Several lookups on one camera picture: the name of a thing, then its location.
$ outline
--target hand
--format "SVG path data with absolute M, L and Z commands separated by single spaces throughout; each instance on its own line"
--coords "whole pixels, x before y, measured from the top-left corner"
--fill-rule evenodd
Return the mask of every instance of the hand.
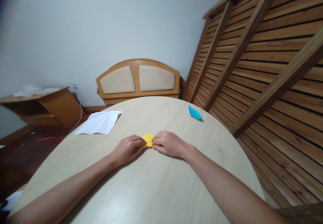
M 119 167 L 137 157 L 146 148 L 146 141 L 137 135 L 122 139 L 110 156 L 115 167 Z
M 168 131 L 160 131 L 152 139 L 153 149 L 172 157 L 183 157 L 188 146 L 190 145 L 179 136 Z

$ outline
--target white wall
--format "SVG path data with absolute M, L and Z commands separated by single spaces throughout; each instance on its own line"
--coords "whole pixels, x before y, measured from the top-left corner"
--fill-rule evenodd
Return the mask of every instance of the white wall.
M 7 0 L 0 21 L 0 97 L 27 83 L 76 84 L 85 106 L 104 105 L 95 79 L 131 58 L 161 61 L 186 79 L 219 0 Z M 0 108 L 0 138 L 24 126 Z

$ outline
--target forearm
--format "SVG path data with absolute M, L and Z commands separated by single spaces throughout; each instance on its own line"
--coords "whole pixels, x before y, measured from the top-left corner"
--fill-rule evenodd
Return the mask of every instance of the forearm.
M 53 187 L 8 219 L 8 223 L 59 223 L 111 170 L 110 155 Z
M 182 156 L 231 223 L 285 223 L 235 176 L 189 145 Z

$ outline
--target pink object on floor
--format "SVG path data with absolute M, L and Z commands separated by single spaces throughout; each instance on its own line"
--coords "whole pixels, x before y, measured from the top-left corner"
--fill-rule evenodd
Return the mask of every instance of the pink object on floor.
M 42 140 L 46 140 L 46 139 L 49 139 L 49 138 L 52 138 L 52 137 L 48 137 L 48 138 L 43 138 L 43 139 L 39 139 L 39 140 L 37 140 L 36 142 L 39 142 L 39 141 L 42 141 Z

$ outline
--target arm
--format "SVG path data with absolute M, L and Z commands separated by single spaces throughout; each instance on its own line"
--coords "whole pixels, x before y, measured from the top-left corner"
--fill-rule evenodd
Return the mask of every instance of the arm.
M 152 148 L 186 160 L 231 223 L 285 223 L 244 183 L 174 133 L 160 131 L 153 138 Z
M 112 153 L 36 198 L 12 215 L 7 222 L 60 223 L 104 176 L 114 168 L 133 160 L 146 148 L 145 144 L 136 135 L 122 139 Z

